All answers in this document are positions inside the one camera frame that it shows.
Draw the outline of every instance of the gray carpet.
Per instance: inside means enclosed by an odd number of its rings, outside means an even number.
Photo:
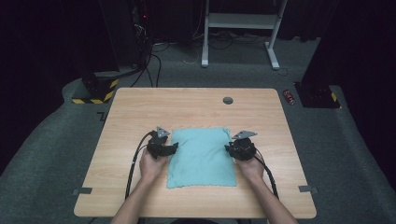
[[[216,47],[224,43],[214,43]],[[331,86],[340,109],[302,107],[294,81],[300,81],[318,41],[277,40],[279,71],[273,71],[262,42],[209,49],[209,66],[201,68],[201,49],[171,45],[157,52],[161,58],[160,87],[290,89],[296,105],[282,105],[300,156],[318,215],[300,223],[396,223],[396,197],[364,144],[351,117],[342,90]],[[154,50],[165,46],[156,46]],[[155,79],[158,61],[149,71]],[[120,79],[130,86],[137,75]],[[74,105],[79,80],[66,85],[64,104],[30,134],[0,179],[0,223],[87,223],[76,217],[77,196],[103,128],[98,112],[108,105]],[[149,87],[145,73],[136,87]],[[93,223],[109,223],[100,217]],[[262,219],[253,220],[262,223]]]

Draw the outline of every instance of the folded cloth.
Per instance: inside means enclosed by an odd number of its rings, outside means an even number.
[[[169,161],[166,187],[235,187],[233,159],[224,147],[230,141],[230,130],[227,128],[174,130],[172,144],[178,142],[178,148]]]

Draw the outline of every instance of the human hand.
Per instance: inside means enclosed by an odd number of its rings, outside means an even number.
[[[250,183],[254,180],[262,180],[264,167],[256,159],[251,158],[248,161],[235,160],[235,163],[239,165],[242,174]]]
[[[141,180],[152,182],[160,174],[163,165],[168,161],[168,157],[158,157],[157,160],[152,158],[151,154],[144,149],[142,158],[140,159]]]

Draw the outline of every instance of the white stand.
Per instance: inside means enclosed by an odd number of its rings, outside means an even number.
[[[209,13],[209,0],[206,0],[205,10],[205,34],[204,45],[202,49],[202,67],[209,66],[209,47],[208,36],[209,27],[222,28],[245,28],[245,29],[263,29],[273,30],[270,42],[265,42],[265,49],[271,61],[274,70],[279,69],[279,63],[274,53],[274,43],[276,35],[282,22],[283,12],[288,0],[283,0],[277,15],[256,15],[256,14],[227,14],[227,13]]]

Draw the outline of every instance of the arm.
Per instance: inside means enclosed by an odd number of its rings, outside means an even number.
[[[272,191],[268,189],[267,185],[262,180],[264,168],[258,161],[251,159],[249,161],[236,161],[236,163],[241,167],[242,174],[253,188],[253,191],[262,206],[262,210],[265,215],[267,215],[271,224],[297,223],[297,220],[289,210],[272,193]]]
[[[140,173],[142,177],[137,182],[136,187],[122,204],[120,210],[111,220],[112,224],[133,224],[137,223],[142,204],[149,194],[150,187],[160,174],[163,165],[167,162],[167,157],[158,157],[154,160],[151,155],[144,150],[140,159]]]

